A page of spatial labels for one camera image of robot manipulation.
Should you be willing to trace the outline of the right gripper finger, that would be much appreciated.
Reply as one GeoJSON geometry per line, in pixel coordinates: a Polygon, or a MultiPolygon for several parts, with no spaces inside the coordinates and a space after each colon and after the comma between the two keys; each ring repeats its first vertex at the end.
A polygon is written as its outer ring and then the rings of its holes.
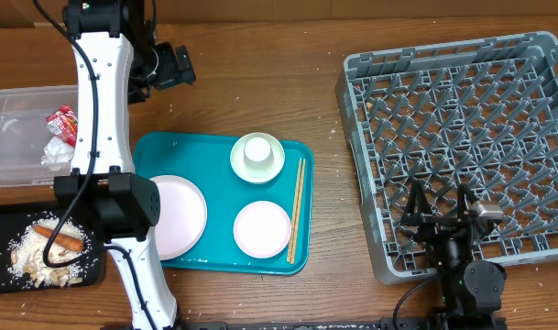
{"type": "Polygon", "coordinates": [[[430,215],[431,207],[421,183],[417,179],[410,179],[410,194],[401,219],[422,220],[430,215]]]}
{"type": "Polygon", "coordinates": [[[468,211],[467,205],[473,205],[476,202],[476,196],[470,190],[470,188],[464,184],[460,183],[457,186],[457,215],[462,218],[468,211]]]}

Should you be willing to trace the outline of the red snack wrapper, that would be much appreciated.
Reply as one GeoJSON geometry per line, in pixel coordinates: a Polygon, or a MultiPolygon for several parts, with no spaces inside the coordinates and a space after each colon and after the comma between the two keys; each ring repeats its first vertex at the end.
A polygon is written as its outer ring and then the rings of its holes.
{"type": "Polygon", "coordinates": [[[71,147],[76,147],[78,120],[72,109],[66,104],[46,117],[49,131],[71,147]]]}

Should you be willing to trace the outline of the white cup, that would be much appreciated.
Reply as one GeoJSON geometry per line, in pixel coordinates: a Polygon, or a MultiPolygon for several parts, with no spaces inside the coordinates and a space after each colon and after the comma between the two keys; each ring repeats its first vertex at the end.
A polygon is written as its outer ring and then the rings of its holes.
{"type": "Polygon", "coordinates": [[[246,160],[255,164],[263,164],[270,160],[272,149],[269,142],[263,137],[252,137],[244,146],[246,160]]]}

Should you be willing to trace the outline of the white bowl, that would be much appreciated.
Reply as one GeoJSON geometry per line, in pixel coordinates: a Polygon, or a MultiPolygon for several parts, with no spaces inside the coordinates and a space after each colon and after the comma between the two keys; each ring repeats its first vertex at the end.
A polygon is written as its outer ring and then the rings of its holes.
{"type": "Polygon", "coordinates": [[[254,132],[239,138],[230,152],[230,164],[234,173],[243,181],[253,184],[263,184],[272,181],[282,170],[285,163],[285,150],[281,143],[267,133],[254,132]],[[246,160],[244,146],[250,138],[265,138],[272,149],[270,160],[263,164],[255,164],[246,160]]]}

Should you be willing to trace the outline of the white tissue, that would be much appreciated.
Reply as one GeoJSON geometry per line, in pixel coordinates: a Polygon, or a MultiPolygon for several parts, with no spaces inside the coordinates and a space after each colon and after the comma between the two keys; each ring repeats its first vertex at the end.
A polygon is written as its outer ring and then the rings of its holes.
{"type": "Polygon", "coordinates": [[[74,147],[64,142],[59,137],[53,137],[45,146],[42,164],[68,163],[74,155],[74,147]]]}

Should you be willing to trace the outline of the large pink plate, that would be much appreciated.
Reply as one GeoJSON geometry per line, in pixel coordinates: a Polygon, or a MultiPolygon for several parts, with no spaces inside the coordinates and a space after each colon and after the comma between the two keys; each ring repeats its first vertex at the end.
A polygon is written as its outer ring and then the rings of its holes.
{"type": "Polygon", "coordinates": [[[160,215],[155,229],[161,261],[188,252],[200,240],[207,224],[207,204],[199,188],[174,175],[151,180],[159,189],[160,215]]]}

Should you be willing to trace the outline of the orange carrot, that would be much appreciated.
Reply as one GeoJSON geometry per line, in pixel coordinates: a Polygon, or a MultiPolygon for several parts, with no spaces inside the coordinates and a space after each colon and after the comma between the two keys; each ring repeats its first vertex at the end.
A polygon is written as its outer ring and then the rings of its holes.
{"type": "MultiPolygon", "coordinates": [[[[50,240],[52,234],[51,229],[41,225],[33,225],[32,229],[35,233],[45,237],[47,240],[50,240]]],[[[84,244],[79,238],[61,233],[56,235],[53,243],[71,252],[82,252],[84,249],[84,244]]]]}

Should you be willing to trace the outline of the rice and peanut scraps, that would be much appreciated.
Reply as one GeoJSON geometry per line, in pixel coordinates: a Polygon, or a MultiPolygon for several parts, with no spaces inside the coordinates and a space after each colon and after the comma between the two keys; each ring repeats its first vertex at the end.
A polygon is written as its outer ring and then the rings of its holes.
{"type": "MultiPolygon", "coordinates": [[[[17,239],[10,241],[7,249],[10,252],[10,265],[7,272],[13,281],[25,280],[24,289],[62,288],[83,284],[84,280],[91,278],[92,270],[96,270],[100,265],[98,258],[88,258],[62,268],[50,268],[44,263],[44,247],[58,222],[57,216],[39,218],[27,225],[26,229],[18,234],[17,239]]],[[[67,262],[83,254],[83,251],[76,252],[59,245],[57,241],[61,235],[74,238],[83,243],[85,248],[91,243],[90,235],[83,232],[81,225],[75,225],[71,220],[67,221],[49,250],[49,261],[53,263],[67,262]]]]}

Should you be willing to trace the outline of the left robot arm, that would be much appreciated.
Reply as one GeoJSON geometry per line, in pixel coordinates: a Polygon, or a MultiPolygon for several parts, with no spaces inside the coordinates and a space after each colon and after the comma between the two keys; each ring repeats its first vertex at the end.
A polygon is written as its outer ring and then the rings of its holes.
{"type": "Polygon", "coordinates": [[[59,32],[77,64],[78,132],[71,172],[53,182],[62,219],[81,220],[95,240],[83,256],[108,253],[124,283],[132,329],[183,329],[176,298],[156,247],[161,200],[157,185],[137,175],[129,140],[131,104],[153,90],[196,76],[185,47],[157,43],[156,21],[142,1],[70,1],[59,32]]]}

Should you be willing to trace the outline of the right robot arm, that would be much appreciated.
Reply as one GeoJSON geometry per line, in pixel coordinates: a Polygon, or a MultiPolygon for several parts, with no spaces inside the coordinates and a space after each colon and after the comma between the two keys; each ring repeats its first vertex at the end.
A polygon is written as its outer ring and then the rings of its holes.
{"type": "Polygon", "coordinates": [[[457,187],[457,214],[437,215],[421,183],[411,181],[410,195],[400,223],[414,226],[409,237],[422,243],[436,275],[407,291],[397,302],[391,319],[395,329],[505,329],[501,309],[507,272],[496,262],[476,259],[472,247],[489,236],[504,213],[495,203],[478,199],[465,184],[457,187]],[[440,283],[443,306],[422,318],[399,318],[402,304],[427,284],[440,283]]]}

